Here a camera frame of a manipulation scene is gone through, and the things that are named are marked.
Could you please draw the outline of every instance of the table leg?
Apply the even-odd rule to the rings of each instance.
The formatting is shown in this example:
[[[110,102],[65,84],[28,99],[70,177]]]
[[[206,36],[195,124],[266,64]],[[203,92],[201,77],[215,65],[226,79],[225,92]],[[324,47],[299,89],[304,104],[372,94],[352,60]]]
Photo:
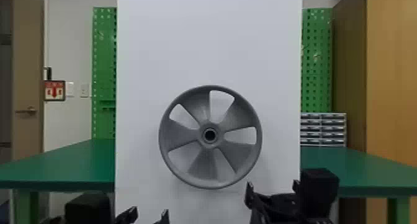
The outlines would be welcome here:
[[[410,224],[410,198],[388,199],[388,224]]]
[[[14,197],[15,224],[39,224],[39,193],[18,190]]]

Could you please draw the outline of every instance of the green table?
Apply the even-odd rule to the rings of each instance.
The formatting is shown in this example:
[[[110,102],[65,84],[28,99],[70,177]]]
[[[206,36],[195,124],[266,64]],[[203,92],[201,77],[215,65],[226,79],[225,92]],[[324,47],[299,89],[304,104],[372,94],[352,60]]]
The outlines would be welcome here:
[[[17,189],[16,224],[37,224],[38,191],[114,191],[113,140],[89,140],[0,166],[0,188]],[[346,148],[302,148],[302,168],[328,168],[340,197],[388,197],[390,223],[409,223],[417,169]]]
[[[16,224],[38,224],[38,191],[114,191],[114,140],[90,140],[0,166],[0,188],[17,189]]]
[[[388,198],[388,223],[410,222],[417,168],[347,148],[301,150],[301,167],[328,168],[340,178],[339,197]]]

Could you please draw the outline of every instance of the gray wheel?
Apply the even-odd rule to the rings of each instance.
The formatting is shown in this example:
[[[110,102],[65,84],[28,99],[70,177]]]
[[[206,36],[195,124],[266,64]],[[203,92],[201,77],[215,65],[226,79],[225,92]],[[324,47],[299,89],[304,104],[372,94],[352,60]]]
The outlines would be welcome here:
[[[211,91],[233,96],[233,102],[219,123],[210,119]],[[183,106],[197,121],[198,129],[187,128],[170,118],[177,105]],[[225,138],[226,133],[244,128],[255,128],[254,144]],[[175,98],[163,115],[158,137],[162,157],[172,173],[183,182],[202,189],[221,189],[244,178],[256,164],[262,145],[261,124],[251,104],[235,91],[221,86],[196,87]],[[188,169],[180,170],[168,153],[194,142],[199,144],[199,152]],[[226,179],[219,179],[218,172],[223,168],[215,159],[216,149],[221,151],[234,172]]]

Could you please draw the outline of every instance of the white board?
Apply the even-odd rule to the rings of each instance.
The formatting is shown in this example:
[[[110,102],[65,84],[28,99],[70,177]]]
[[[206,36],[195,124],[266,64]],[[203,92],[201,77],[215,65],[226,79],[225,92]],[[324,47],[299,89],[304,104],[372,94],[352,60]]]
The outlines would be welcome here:
[[[116,212],[137,205],[153,223],[248,223],[246,181],[289,192],[300,169],[302,0],[118,0]],[[202,190],[162,160],[158,128],[180,93],[215,84],[258,113],[262,151],[254,169],[226,189]]]

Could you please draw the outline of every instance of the tabletop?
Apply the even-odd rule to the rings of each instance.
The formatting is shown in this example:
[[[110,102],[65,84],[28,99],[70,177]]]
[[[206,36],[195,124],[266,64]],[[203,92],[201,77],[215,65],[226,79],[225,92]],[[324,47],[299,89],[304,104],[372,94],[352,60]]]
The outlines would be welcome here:
[[[301,168],[327,168],[341,197],[417,195],[417,168],[348,148],[303,147]],[[0,165],[0,188],[114,191],[114,140],[88,140]]]
[[[337,175],[340,197],[417,195],[417,168],[349,148],[302,147],[301,167]]]
[[[0,165],[0,188],[114,190],[114,140],[88,140]]]

